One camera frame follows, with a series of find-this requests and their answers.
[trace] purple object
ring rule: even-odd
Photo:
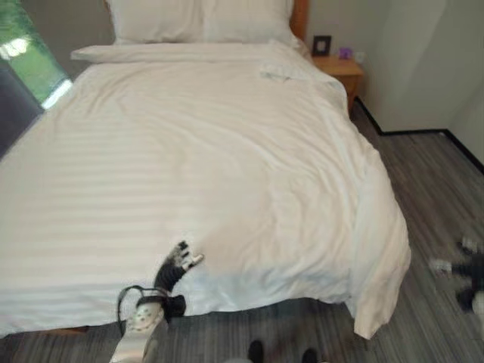
[[[351,48],[340,48],[340,59],[351,59],[353,50]]]

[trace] wooden headboard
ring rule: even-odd
[[[107,0],[102,0],[106,9],[109,10]],[[301,40],[306,39],[306,27],[308,25],[309,0],[294,0],[293,16],[290,18],[290,28],[294,35]]]

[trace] black baseboard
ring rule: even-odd
[[[461,151],[461,153],[464,154],[464,156],[482,173],[484,174],[484,164],[480,162],[479,159],[477,159],[472,152],[470,152],[467,147],[465,147],[464,144],[462,144],[458,138],[455,137],[455,135],[449,130],[449,129],[426,129],[426,130],[405,130],[405,131],[390,131],[390,132],[385,132],[380,128],[380,125],[378,125],[378,122],[375,120],[371,112],[366,108],[365,104],[363,101],[360,99],[360,97],[356,98],[356,101],[360,104],[361,108],[363,109],[363,112],[365,113],[366,117],[371,121],[373,124],[374,128],[377,130],[378,135],[380,136],[394,136],[394,135],[407,135],[407,134],[429,134],[429,133],[435,133],[435,132],[442,132],[445,136],[448,137],[450,141]]]

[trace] tree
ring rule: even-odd
[[[0,1],[0,24],[2,26],[0,45],[13,39],[28,37],[31,45],[35,46],[40,52],[48,52],[19,0]]]

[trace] window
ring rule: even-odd
[[[49,108],[72,85],[36,32],[19,0],[0,0],[0,57],[37,101]]]

